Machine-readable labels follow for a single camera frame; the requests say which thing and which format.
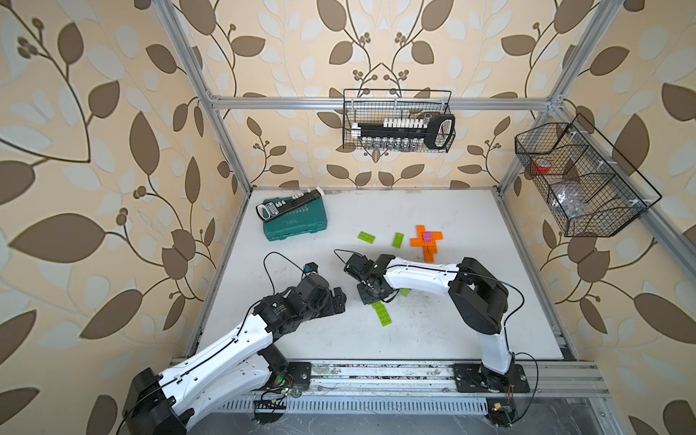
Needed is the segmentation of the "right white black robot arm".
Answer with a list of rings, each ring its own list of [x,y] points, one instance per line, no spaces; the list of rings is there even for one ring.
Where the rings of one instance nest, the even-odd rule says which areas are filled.
[[[509,347],[509,290],[480,262],[465,257],[458,264],[411,262],[393,255],[371,260],[353,252],[344,272],[358,282],[366,305],[386,302],[403,289],[447,295],[466,326],[478,335],[481,361],[452,366],[460,393],[534,393],[527,375]]]

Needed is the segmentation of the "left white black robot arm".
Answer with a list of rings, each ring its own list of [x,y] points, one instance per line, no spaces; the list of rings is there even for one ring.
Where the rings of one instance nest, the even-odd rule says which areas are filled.
[[[118,433],[186,434],[240,395],[293,382],[277,341],[314,319],[340,315],[346,295],[315,272],[250,306],[242,322],[208,347],[160,373],[145,369],[130,384]]]

